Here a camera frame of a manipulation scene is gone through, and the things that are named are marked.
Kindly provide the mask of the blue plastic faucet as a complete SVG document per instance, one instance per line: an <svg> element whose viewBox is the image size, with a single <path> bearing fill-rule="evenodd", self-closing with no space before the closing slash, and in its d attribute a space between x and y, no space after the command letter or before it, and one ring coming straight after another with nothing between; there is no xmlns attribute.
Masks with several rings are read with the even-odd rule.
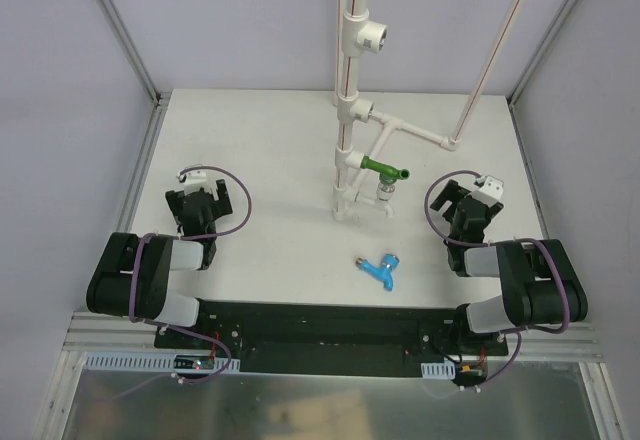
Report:
<svg viewBox="0 0 640 440"><path fill-rule="evenodd" d="M394 288L393 272L399 263L399 258L390 253L384 254L378 265L374 265L364 258L357 258L355 262L359 270L380 282L388 292Z"/></svg>

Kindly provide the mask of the white pipe assembly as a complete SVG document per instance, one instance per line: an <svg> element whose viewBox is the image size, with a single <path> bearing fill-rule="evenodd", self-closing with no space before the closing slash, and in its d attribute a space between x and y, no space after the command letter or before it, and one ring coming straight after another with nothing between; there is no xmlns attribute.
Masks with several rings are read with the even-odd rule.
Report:
<svg viewBox="0 0 640 440"><path fill-rule="evenodd" d="M385 45L388 27L370 18L369 0L337 0L338 19L336 40L336 79L333 103L336 107L338 136L335 144L335 180L333 184L331 212L336 221L346 218L351 208L359 203L355 196L361 192L375 197L379 174L360 168L364 156L378 160L389 138L396 132L413 135L447 151L455 151L462 139L466 125L471 120L502 47L509 37L524 0L512 0L505 19L497 32L477 82L467 97L465 106L453 131L438 135L393 115L378 112L372 101L359 92L361 56L377 54ZM374 120L382 126L370 152L365 154L354 147L353 128L357 122Z"/></svg>

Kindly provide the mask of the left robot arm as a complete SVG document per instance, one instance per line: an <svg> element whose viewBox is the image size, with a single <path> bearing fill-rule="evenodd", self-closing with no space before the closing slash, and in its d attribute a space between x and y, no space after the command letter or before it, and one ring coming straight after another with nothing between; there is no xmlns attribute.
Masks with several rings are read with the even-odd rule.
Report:
<svg viewBox="0 0 640 440"><path fill-rule="evenodd" d="M188 348L204 347L210 323L199 316L200 301L169 287L172 273L206 270L217 251L216 221L233 213L228 189L220 179L210 185L200 174L180 191L165 193L178 232L203 240L152 236L146 243L135 234L113 233L86 293L89 311L177 325L176 335Z"/></svg>

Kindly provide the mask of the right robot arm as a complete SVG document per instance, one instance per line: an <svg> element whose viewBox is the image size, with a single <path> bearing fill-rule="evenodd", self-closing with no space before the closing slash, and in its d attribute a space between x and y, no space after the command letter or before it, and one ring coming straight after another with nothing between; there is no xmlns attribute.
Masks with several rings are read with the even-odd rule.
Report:
<svg viewBox="0 0 640 440"><path fill-rule="evenodd" d="M462 278L494 278L500 293L458 308L450 329L452 347L473 354L486 334L537 330L561 334L588 314L588 299L561 241L516 238L490 242L485 230L504 205L504 183L469 170L434 182L442 190L424 200L427 222L443 240L451 271Z"/></svg>

